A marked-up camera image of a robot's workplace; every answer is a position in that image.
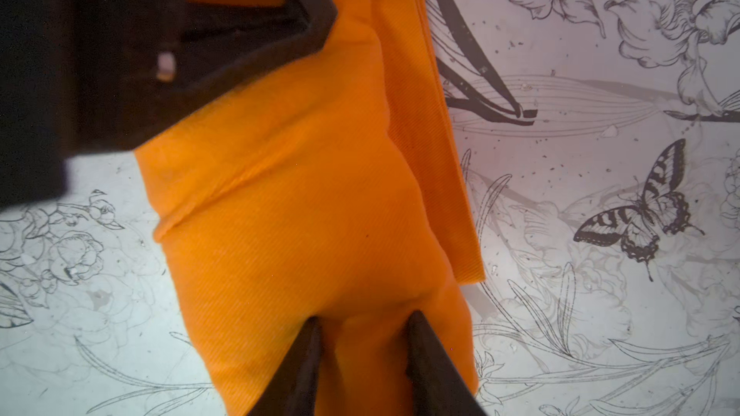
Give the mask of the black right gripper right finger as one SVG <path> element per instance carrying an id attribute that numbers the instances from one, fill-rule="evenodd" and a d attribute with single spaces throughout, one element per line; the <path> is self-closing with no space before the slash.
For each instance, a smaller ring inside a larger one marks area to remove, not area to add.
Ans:
<path id="1" fill-rule="evenodd" d="M 407 376 L 416 416 L 485 416 L 424 314 L 407 323 Z"/>

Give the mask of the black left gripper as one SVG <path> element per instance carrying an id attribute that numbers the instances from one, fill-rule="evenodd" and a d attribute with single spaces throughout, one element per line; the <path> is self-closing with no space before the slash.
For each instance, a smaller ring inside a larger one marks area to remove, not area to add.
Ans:
<path id="1" fill-rule="evenodd" d="M 1 0 L 1 203 L 67 192 L 67 159 L 127 151 L 319 51 L 333 0 Z"/>

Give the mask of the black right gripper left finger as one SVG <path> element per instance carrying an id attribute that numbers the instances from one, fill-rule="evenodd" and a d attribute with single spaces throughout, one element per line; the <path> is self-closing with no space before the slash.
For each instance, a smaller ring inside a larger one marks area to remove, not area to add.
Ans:
<path id="1" fill-rule="evenodd" d="M 322 329 L 309 318 L 248 416 L 313 416 L 323 354 Z"/>

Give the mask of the floral printed table mat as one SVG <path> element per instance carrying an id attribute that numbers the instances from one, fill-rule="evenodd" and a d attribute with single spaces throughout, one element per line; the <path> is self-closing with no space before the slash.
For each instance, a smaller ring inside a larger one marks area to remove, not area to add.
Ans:
<path id="1" fill-rule="evenodd" d="M 491 415 L 739 411 L 739 0 L 426 0 Z M 5 415 L 222 415 L 135 156 L 1 212 Z"/>

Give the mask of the orange long pants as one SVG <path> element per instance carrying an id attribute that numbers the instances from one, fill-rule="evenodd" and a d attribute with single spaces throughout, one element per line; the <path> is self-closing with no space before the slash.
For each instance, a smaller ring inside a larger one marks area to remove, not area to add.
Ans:
<path id="1" fill-rule="evenodd" d="M 484 274 L 424 0 L 333 0 L 323 49 L 137 148 L 189 338 L 230 415 L 320 319 L 320 415 L 409 415 L 421 311 L 475 392 Z"/>

